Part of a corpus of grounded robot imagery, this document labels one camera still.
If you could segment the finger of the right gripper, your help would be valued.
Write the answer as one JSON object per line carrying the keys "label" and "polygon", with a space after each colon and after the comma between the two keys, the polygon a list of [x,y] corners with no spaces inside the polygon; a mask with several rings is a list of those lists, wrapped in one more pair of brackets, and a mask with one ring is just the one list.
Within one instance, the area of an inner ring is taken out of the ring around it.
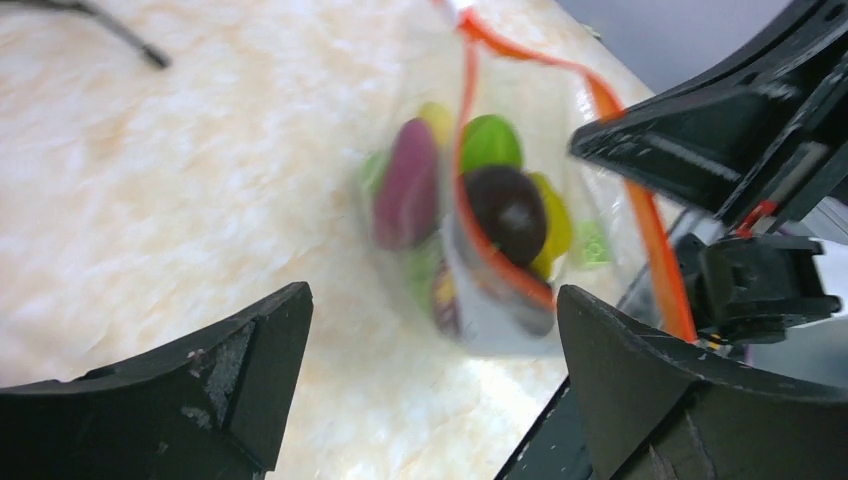
{"label": "finger of the right gripper", "polygon": [[698,76],[580,127],[573,155],[717,219],[804,217],[847,174],[847,5],[790,3]]}

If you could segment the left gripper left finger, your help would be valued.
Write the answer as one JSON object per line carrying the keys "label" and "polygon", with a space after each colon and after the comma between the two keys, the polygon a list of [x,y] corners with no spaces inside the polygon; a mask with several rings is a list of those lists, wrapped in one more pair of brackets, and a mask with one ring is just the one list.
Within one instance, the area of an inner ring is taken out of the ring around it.
{"label": "left gripper left finger", "polygon": [[262,479],[278,462],[313,316],[295,282],[77,379],[1,392],[5,479]]}

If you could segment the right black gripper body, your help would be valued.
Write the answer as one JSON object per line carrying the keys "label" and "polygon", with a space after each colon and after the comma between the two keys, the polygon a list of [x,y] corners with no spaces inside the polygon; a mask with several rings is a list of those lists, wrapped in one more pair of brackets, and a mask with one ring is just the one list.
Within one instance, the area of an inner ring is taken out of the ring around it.
{"label": "right black gripper body", "polygon": [[675,245],[695,329],[708,344],[781,342],[788,328],[843,305],[816,265],[822,243],[779,230],[833,191],[847,191],[846,60],[813,87],[764,153],[749,158],[714,240],[688,233]]}

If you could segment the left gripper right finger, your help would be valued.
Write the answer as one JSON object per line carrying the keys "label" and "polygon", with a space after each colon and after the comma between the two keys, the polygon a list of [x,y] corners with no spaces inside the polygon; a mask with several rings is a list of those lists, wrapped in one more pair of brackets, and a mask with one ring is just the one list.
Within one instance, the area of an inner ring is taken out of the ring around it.
{"label": "left gripper right finger", "polygon": [[847,393],[755,369],[564,286],[558,322],[599,479],[843,479]]}

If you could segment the dark brown round toy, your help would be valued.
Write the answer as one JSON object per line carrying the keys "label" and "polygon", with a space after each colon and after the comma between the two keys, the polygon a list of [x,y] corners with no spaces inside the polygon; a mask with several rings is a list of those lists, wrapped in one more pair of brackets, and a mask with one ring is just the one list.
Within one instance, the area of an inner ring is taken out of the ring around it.
{"label": "dark brown round toy", "polygon": [[527,267],[543,248],[547,219],[532,180],[507,165],[490,165],[463,175],[469,206],[480,229],[513,265]]}

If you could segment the green pepper toy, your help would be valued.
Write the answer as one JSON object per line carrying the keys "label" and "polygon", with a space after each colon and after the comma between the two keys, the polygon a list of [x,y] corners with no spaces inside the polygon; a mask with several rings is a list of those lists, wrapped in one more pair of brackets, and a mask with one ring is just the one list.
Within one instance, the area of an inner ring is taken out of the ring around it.
{"label": "green pepper toy", "polygon": [[490,165],[524,166],[522,145],[513,124],[497,114],[475,117],[462,133],[460,172]]}

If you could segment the clear zip top bag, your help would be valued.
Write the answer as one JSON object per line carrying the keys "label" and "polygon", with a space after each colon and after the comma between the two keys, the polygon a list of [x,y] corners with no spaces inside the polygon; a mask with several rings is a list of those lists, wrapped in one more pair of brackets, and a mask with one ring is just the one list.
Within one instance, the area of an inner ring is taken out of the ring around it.
{"label": "clear zip top bag", "polygon": [[569,152],[622,111],[600,74],[489,27],[470,1],[417,1],[394,113],[360,171],[385,278],[481,356],[561,352],[556,293],[578,285],[696,337],[654,195]]}

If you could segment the brown bear chocolate toy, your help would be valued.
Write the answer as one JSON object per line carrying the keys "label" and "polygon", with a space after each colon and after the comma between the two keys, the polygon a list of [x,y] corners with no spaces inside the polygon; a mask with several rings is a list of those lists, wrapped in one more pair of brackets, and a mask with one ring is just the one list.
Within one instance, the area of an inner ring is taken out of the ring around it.
{"label": "brown bear chocolate toy", "polygon": [[458,339],[462,333],[457,290],[450,268],[442,260],[436,268],[430,288],[431,314],[441,334]]}

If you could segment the yellow mango toy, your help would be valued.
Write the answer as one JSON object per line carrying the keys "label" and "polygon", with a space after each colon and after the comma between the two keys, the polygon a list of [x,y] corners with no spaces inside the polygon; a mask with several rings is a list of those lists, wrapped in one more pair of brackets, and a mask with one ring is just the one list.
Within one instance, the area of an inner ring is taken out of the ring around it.
{"label": "yellow mango toy", "polygon": [[428,125],[437,146],[444,150],[450,146],[455,129],[452,111],[445,105],[428,101],[423,103],[417,117]]}

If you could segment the dark red sweet potato toy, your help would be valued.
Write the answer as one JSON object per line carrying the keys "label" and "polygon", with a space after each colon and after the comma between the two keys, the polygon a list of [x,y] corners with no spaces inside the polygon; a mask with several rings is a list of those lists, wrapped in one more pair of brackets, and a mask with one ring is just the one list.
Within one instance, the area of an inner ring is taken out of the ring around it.
{"label": "dark red sweet potato toy", "polygon": [[373,202],[373,233],[379,247],[413,247],[435,229],[439,160],[429,125],[419,118],[404,123]]}

